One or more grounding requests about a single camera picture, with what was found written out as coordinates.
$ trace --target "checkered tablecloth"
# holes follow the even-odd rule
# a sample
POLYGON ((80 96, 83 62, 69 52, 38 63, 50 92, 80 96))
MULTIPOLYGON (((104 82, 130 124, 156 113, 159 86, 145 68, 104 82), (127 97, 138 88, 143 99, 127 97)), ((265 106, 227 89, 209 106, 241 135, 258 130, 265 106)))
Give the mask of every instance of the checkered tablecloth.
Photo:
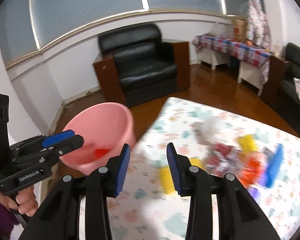
POLYGON ((257 67, 261 72, 260 83, 264 85, 268 81, 271 52, 258 47, 249 47, 244 42, 232 41, 230 39, 215 38, 206 35, 195 36, 193 44, 197 51, 201 48, 230 54, 238 60, 247 62, 257 67))

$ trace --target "wooden armrest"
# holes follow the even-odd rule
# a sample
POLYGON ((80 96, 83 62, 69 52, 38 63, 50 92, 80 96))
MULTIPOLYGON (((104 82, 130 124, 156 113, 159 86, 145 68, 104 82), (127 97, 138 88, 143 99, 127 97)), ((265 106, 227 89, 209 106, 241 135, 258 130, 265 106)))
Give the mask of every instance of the wooden armrest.
POLYGON ((177 65, 177 89, 185 90, 190 88, 190 60, 189 42, 177 41, 172 43, 174 62, 177 65))
POLYGON ((275 56, 271 56, 268 82, 263 86, 261 99, 272 108, 276 106, 277 92, 285 71, 285 62, 275 56))
POLYGON ((117 102, 125 105, 126 100, 120 86, 114 58, 108 55, 100 56, 99 54, 93 63, 93 67, 106 100, 108 102, 117 102))
POLYGON ((104 59, 109 59, 113 57, 111 53, 105 53, 105 54, 102 54, 102 53, 99 53, 97 58, 95 59, 95 61, 93 62, 93 64, 101 61, 101 60, 104 60, 104 59))

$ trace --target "yellow toy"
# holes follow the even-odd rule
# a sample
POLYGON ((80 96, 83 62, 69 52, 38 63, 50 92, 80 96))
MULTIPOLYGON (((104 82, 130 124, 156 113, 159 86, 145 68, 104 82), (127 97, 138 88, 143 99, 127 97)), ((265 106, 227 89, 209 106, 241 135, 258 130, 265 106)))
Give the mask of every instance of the yellow toy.
POLYGON ((247 134, 245 136, 238 138, 238 143, 241 146, 241 150, 243 154, 248 154, 253 151, 258 151, 258 147, 254 142, 254 138, 251 134, 247 134))
MULTIPOLYGON (((203 165, 199 158, 191 158, 190 163, 191 165, 203 169, 203 165)), ((161 185, 163 187, 163 192, 165 194, 171 194, 172 192, 175 191, 169 166, 165 166, 159 169, 159 178, 160 178, 161 185)))

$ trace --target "cushion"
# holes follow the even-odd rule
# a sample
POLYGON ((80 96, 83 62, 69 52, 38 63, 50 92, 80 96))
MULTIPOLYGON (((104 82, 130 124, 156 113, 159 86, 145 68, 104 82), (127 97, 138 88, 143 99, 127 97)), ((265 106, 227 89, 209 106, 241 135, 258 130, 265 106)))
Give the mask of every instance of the cushion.
POLYGON ((281 81, 280 87, 284 93, 286 93, 295 103, 300 107, 300 100, 296 93, 296 88, 294 86, 292 79, 284 79, 281 81))
POLYGON ((155 54, 156 52, 154 41, 125 46, 113 51, 114 61, 116 65, 141 60, 148 57, 155 57, 155 54))
POLYGON ((292 61, 300 67, 300 47, 289 42, 286 48, 286 60, 292 61))
POLYGON ((156 58, 117 65, 117 70, 124 93, 177 77, 177 66, 174 63, 156 58))
POLYGON ((134 24, 98 35, 102 53, 124 46, 161 40, 161 33, 154 23, 134 24))

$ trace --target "cardboard box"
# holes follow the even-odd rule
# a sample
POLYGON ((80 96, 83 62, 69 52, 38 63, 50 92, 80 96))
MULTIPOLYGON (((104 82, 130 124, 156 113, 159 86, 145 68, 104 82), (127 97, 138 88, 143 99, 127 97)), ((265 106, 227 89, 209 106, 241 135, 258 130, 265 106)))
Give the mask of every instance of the cardboard box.
POLYGON ((240 19, 232 19, 233 26, 233 38, 236 41, 247 41, 246 31, 247 31, 247 21, 240 19))

